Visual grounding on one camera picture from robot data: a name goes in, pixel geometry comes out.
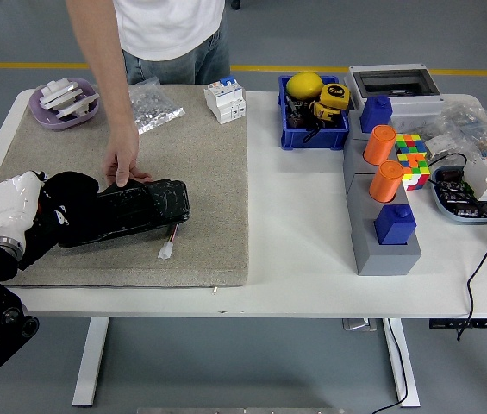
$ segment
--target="person's hand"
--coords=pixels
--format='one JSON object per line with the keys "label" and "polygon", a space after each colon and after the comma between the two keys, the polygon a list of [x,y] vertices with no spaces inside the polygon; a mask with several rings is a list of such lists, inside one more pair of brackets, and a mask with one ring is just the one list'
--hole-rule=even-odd
{"label": "person's hand", "polygon": [[111,129],[102,164],[107,185],[116,182],[119,187],[123,187],[128,179],[141,183],[152,181],[151,175],[141,172],[136,166],[139,144],[140,136],[135,124]]}

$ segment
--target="gray floor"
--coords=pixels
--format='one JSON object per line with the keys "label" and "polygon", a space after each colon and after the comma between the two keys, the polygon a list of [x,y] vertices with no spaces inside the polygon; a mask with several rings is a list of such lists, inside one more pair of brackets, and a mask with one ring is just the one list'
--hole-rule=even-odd
{"label": "gray floor", "polygon": [[[487,70],[487,2],[242,0],[228,11],[235,65],[425,63]],[[0,1],[0,62],[82,62],[63,2]],[[249,91],[275,91],[279,72],[235,72]],[[18,92],[87,71],[0,69],[0,126]],[[444,93],[487,109],[487,77],[435,76]],[[68,412],[88,318],[42,318],[38,335],[0,370],[0,412]],[[404,328],[418,413],[487,412],[487,331]],[[395,401],[384,335],[348,334],[340,320],[114,318],[95,405],[340,407]]]}

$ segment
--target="gray carpet mat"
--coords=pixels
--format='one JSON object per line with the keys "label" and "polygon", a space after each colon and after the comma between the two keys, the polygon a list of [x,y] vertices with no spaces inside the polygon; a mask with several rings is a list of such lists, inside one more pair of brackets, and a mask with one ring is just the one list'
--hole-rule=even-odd
{"label": "gray carpet mat", "polygon": [[[8,285],[238,286],[247,280],[246,118],[220,125],[201,85],[163,85],[185,115],[140,136],[138,167],[154,179],[186,183],[191,217],[179,226],[172,257],[157,255],[166,229],[83,247],[55,247]],[[0,181],[30,170],[77,171],[105,188],[100,163],[109,137],[103,107],[71,129],[43,128],[25,111],[0,169]]]}

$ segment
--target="white plastic part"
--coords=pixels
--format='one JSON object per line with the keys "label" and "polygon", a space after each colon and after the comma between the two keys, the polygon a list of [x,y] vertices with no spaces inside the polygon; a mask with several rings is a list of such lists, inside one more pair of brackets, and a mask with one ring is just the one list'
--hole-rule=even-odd
{"label": "white plastic part", "polygon": [[45,110],[50,110],[51,108],[55,110],[62,110],[69,105],[74,103],[74,98],[82,93],[82,89],[76,89],[75,91],[68,91],[64,95],[55,98],[53,101],[46,104],[41,103],[40,107]]}
{"label": "white plastic part", "polygon": [[25,251],[25,231],[33,226],[42,182],[29,171],[0,183],[0,238],[15,243],[16,258]]}
{"label": "white plastic part", "polygon": [[57,114],[56,116],[58,118],[62,118],[63,116],[67,115],[84,116],[88,113],[90,104],[98,98],[99,94],[96,93],[94,95],[90,95],[89,97],[85,97],[84,99],[80,99],[72,105],[60,110],[59,114]]}
{"label": "white plastic part", "polygon": [[54,99],[57,99],[58,97],[65,95],[68,91],[73,91],[76,88],[78,88],[77,82],[69,82],[69,85],[67,85],[65,88],[61,88],[58,91],[56,91],[50,95],[44,95],[44,93],[42,92],[42,97],[40,98],[40,103],[43,105],[48,104],[48,103],[52,102]]}
{"label": "white plastic part", "polygon": [[48,82],[46,86],[41,89],[43,97],[49,97],[55,92],[66,88],[69,85],[69,80],[67,78],[62,78],[60,80],[53,80]]}
{"label": "white plastic part", "polygon": [[170,259],[174,243],[167,241],[159,251],[158,259]]}

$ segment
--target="person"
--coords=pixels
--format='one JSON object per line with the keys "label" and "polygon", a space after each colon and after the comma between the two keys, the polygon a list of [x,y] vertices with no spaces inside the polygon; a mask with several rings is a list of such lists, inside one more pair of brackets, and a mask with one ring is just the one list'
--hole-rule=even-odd
{"label": "person", "polygon": [[230,74],[225,0],[66,0],[72,29],[97,81],[110,135],[108,184],[151,181],[137,166],[140,137],[128,84],[210,84]]}

